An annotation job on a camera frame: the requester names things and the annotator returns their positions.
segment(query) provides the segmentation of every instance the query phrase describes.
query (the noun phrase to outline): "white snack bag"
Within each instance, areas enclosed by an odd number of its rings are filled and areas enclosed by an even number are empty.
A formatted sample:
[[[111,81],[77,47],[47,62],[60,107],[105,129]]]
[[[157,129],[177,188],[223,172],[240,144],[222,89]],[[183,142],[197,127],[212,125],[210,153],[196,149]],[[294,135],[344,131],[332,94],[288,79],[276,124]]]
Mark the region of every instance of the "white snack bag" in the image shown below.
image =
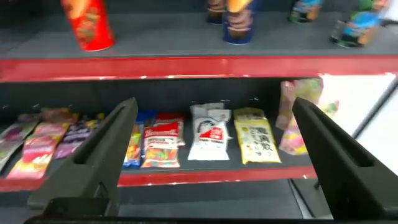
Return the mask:
[[[231,111],[212,110],[214,105],[224,108],[223,103],[191,106],[194,140],[188,160],[229,160],[226,150],[230,137],[226,123],[231,118]]]

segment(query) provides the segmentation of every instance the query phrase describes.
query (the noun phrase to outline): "red cylindrical container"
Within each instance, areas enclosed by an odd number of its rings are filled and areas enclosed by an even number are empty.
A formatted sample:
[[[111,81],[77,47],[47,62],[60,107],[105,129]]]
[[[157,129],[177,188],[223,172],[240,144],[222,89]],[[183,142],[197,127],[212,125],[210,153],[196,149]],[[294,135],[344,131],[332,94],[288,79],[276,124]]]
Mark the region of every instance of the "red cylindrical container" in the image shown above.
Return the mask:
[[[113,45],[103,0],[61,0],[61,3],[83,50],[104,50]]]

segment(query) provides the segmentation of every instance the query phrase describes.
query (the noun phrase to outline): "white wall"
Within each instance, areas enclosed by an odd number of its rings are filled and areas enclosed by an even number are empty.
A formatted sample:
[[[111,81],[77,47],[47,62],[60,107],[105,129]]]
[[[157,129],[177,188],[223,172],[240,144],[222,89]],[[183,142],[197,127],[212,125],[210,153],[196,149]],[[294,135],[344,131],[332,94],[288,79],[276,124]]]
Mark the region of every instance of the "white wall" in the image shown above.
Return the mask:
[[[339,99],[334,120],[352,135],[394,78],[393,74],[324,76],[324,92],[329,96],[322,97]]]
[[[374,157],[398,175],[398,90],[358,138]]]
[[[398,0],[390,0],[391,5],[386,13],[386,19],[398,21]]]

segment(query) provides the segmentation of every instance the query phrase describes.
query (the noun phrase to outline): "yellow snack bag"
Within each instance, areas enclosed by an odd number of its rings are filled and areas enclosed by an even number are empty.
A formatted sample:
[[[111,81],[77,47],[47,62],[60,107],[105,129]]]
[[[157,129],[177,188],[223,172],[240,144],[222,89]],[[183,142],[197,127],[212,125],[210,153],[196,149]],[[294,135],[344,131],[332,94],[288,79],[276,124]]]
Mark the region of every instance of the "yellow snack bag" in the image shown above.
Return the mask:
[[[271,126],[265,118],[258,120],[235,120],[242,162],[281,162]]]
[[[234,110],[234,119],[239,121],[266,119],[264,111],[257,108],[241,108]]]

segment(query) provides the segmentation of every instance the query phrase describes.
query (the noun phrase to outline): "snack package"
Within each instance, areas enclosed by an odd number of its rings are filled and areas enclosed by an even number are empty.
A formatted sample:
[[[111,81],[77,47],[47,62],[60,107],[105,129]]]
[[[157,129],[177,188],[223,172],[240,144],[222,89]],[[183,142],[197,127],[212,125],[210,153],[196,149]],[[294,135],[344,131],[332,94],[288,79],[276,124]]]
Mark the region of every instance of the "snack package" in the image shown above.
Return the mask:
[[[63,136],[69,128],[68,123],[40,123],[33,132],[34,136]]]
[[[268,120],[235,120],[234,122],[243,164],[247,162],[281,162]]]
[[[42,116],[49,123],[71,123],[77,122],[79,114],[71,113],[68,108],[43,108]]]
[[[71,124],[61,143],[58,145],[54,159],[61,159],[69,156],[80,146],[93,132],[95,120],[80,121],[77,124]]]
[[[332,118],[338,111],[339,101],[335,101],[319,107],[323,112],[325,112],[329,117]],[[308,153],[307,148],[304,144],[303,137],[301,136],[299,127],[297,126],[297,122],[294,117],[290,121],[287,129],[284,132],[284,135],[282,136],[279,149],[291,155],[303,155]]]
[[[178,122],[146,128],[144,163],[141,167],[180,167],[178,163]]]
[[[42,119],[42,114],[20,114],[18,116],[18,122],[26,123],[26,122],[33,122],[33,121],[40,121]]]
[[[317,104],[323,90],[322,78],[308,78],[303,80],[284,81],[281,83],[279,115],[275,126],[286,129],[293,117],[292,107],[296,97],[301,97]]]
[[[8,141],[0,139],[0,171],[2,171],[9,158],[23,143],[23,141]]]
[[[146,114],[145,128],[152,127],[155,123],[157,110],[141,110],[141,113]]]
[[[241,108],[234,110],[234,119],[238,121],[250,121],[266,119],[263,110],[257,108]]]
[[[183,139],[183,129],[184,129],[183,114],[160,113],[156,116],[154,127],[164,124],[170,124],[173,122],[178,122],[178,145],[184,146],[185,142]]]
[[[226,123],[231,118],[230,110],[219,110],[224,104],[191,106],[193,117],[193,144],[188,160],[229,160],[228,140],[230,136]]]
[[[8,179],[39,179],[45,174],[61,136],[31,136],[24,144],[22,158],[15,164]]]
[[[147,120],[147,114],[138,112],[136,123],[133,127],[126,156],[124,157],[123,167],[138,168],[141,165],[143,155],[142,137],[144,135],[144,126]]]
[[[23,140],[33,131],[38,122],[14,123],[0,134],[0,139],[8,141]]]

